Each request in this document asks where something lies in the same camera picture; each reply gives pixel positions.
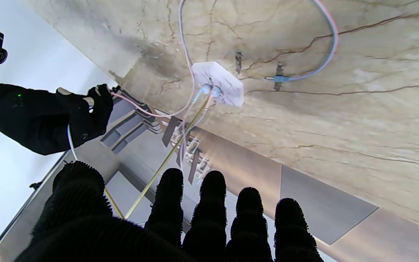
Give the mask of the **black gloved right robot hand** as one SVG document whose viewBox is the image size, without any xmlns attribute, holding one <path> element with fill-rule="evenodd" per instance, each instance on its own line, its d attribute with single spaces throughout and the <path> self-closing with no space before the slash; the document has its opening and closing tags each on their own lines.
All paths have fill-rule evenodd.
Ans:
<svg viewBox="0 0 419 262">
<path fill-rule="evenodd" d="M 0 84 L 0 132 L 40 155 L 70 149 L 105 134 L 113 110 L 106 84 L 87 95 Z"/>
</svg>

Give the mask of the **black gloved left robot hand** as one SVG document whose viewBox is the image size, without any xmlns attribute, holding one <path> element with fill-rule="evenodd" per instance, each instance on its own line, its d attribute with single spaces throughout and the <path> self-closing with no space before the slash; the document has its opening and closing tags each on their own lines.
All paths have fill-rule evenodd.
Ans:
<svg viewBox="0 0 419 262">
<path fill-rule="evenodd" d="M 65 164 L 52 195 L 17 262 L 321 262 L 297 201 L 284 198 L 275 210 L 275 259 L 257 189 L 244 188 L 227 240 L 226 181 L 208 173 L 200 201 L 183 232 L 184 178 L 169 168 L 161 176 L 152 211 L 143 227 L 113 216 L 101 174 L 88 164 Z"/>
</svg>

